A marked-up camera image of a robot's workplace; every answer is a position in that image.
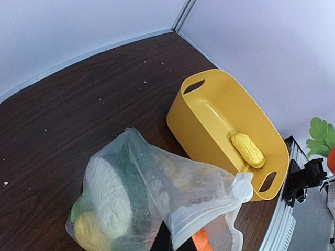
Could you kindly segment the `dark green toy cucumber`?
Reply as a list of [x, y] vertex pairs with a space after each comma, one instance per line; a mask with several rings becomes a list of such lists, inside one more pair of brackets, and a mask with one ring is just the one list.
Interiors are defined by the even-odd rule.
[[112, 250], [150, 250], [162, 219], [141, 175], [125, 150], [119, 154], [108, 154], [104, 159], [121, 178], [132, 210], [130, 228], [125, 235], [112, 240]]

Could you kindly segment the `red toy pepper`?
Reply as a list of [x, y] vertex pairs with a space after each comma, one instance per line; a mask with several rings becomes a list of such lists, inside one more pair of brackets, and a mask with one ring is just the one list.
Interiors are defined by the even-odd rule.
[[327, 156], [327, 167], [333, 174], [335, 174], [335, 147], [332, 148]]

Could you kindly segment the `green leafy toy vegetable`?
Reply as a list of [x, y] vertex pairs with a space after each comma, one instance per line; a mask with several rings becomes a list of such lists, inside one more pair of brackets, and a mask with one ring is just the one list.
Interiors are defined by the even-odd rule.
[[327, 157], [334, 148], [334, 126], [326, 120], [314, 117], [310, 122], [309, 134], [311, 139], [306, 140], [306, 148], [309, 149], [307, 158], [312, 155]]

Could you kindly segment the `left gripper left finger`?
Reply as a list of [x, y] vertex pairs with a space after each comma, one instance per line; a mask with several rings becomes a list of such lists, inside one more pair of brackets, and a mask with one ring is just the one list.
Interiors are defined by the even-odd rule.
[[164, 221], [160, 225], [150, 251], [173, 251], [171, 233]]

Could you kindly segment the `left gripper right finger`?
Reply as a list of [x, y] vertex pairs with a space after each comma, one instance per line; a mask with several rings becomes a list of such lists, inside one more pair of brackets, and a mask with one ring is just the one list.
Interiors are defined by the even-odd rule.
[[197, 251], [195, 244], [190, 237], [185, 243], [183, 243], [177, 251]]

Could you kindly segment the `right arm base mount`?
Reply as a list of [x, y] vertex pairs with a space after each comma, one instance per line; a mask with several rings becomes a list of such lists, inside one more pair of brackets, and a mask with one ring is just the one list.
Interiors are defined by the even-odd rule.
[[323, 158], [312, 159], [301, 169], [294, 159], [290, 161], [282, 195], [282, 199], [288, 206], [293, 208], [296, 201], [303, 203], [307, 196], [307, 189], [319, 187], [327, 179], [327, 172], [324, 171], [322, 163]]

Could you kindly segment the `yellow toy pepper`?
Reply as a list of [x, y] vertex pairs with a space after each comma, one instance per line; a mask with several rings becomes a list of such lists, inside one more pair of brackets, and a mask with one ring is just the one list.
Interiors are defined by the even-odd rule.
[[74, 234], [85, 250], [111, 250], [111, 239], [101, 230], [93, 212], [82, 213], [76, 219]]

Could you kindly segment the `clear dotted zip bag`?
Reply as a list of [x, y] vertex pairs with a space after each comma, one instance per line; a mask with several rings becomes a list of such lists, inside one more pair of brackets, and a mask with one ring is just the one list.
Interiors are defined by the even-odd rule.
[[[235, 220], [242, 204], [253, 196], [251, 173], [233, 175], [170, 153], [149, 144], [134, 128], [127, 128], [92, 157], [104, 159], [122, 150], [141, 175], [159, 216], [170, 230], [173, 250], [202, 228], [213, 250], [242, 250], [243, 235], [235, 228]], [[83, 191], [65, 225], [76, 242], [76, 219], [85, 212], [93, 212], [97, 218], [84, 176]]]

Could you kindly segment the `orange toy pumpkin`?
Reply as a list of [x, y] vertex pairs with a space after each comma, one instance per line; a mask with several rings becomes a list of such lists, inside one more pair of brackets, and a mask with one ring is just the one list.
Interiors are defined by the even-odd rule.
[[197, 251], [213, 251], [212, 245], [209, 242], [208, 233], [204, 228], [200, 229], [192, 236], [192, 241]]

